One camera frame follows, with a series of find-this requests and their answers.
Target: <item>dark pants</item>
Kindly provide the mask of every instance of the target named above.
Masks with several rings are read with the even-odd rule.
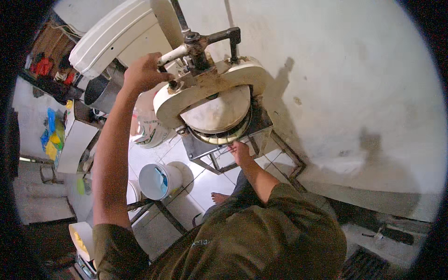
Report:
[[[202,218],[202,222],[204,222],[217,207],[222,206],[225,208],[229,208],[234,213],[236,213],[252,205],[263,207],[263,202],[260,201],[254,188],[247,180],[244,172],[241,170],[240,174],[238,175],[237,185],[235,186],[233,193],[226,201],[210,207],[205,212],[205,215]]]

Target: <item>round metal drum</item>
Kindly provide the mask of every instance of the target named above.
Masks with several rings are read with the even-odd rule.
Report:
[[[192,129],[203,133],[221,133],[239,124],[250,107],[248,85],[236,86],[202,99],[181,113]]]

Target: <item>man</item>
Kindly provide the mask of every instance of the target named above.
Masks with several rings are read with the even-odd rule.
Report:
[[[230,197],[202,225],[148,265],[126,210],[128,138],[141,92],[173,79],[156,70],[160,53],[135,61],[125,72],[95,155],[93,195],[95,262],[100,279],[332,279],[345,259],[339,225],[317,208],[313,194],[281,184],[249,156],[230,148],[242,173]]]

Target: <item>olive green t-shirt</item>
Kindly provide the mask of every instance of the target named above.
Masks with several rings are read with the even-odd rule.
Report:
[[[225,202],[157,260],[133,233],[113,224],[93,228],[95,262],[103,279],[333,279],[346,239],[338,223],[288,184],[265,207],[235,212]]]

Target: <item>bare foot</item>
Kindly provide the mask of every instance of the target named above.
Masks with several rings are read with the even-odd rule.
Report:
[[[215,204],[224,202],[230,195],[220,194],[220,193],[211,193],[211,199]]]

